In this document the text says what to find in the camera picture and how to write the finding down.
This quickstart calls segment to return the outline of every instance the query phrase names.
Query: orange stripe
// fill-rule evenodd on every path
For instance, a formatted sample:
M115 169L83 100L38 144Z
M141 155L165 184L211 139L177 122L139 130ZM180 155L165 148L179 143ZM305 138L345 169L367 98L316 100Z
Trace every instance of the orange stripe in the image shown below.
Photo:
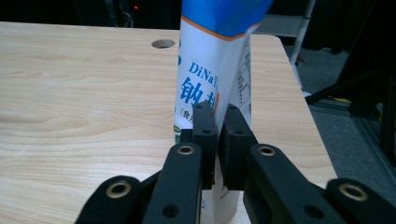
M213 36L215 36L215 37L217 37L217 38L219 38L219 39L225 40L225 41L233 41L233 40L235 40L235 39L237 39L237 38L240 38L240 37L242 37L242 36L245 36L245 34L240 34L240 35L236 35L236 36L233 36L233 37L228 37L228 36L224 36L224 35L219 35L219 34L213 32L213 31L210 31L210 30L206 29L205 27L202 27L202 26L198 25L197 23L195 23L195 22L193 22L193 21L190 21L189 19L187 19L187 18L184 17L184 16L181 16L181 19L182 19L183 21L185 21L186 23L188 23L189 25L191 25L191 26L197 28L198 30L204 31L205 33L207 33L207 34L209 34L209 35L213 35Z

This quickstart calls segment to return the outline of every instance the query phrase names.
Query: light wood grain surface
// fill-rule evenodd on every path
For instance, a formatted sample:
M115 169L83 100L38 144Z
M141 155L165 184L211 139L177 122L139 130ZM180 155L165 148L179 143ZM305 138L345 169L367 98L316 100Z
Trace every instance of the light wood grain surface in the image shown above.
M178 31L0 22L0 223L72 223L108 178L162 168L177 45ZM324 186L335 172L280 41L251 46L253 132ZM248 223L241 203L232 223Z

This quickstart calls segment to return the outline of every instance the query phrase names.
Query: wooden table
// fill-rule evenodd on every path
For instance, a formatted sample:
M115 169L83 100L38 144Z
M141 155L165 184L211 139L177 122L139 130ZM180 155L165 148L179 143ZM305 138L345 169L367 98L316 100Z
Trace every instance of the wooden table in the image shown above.
M177 43L178 31L0 22L0 223L74 222L103 181L162 168ZM336 175L280 41L251 46L253 132L323 187ZM242 204L231 222L249 223Z

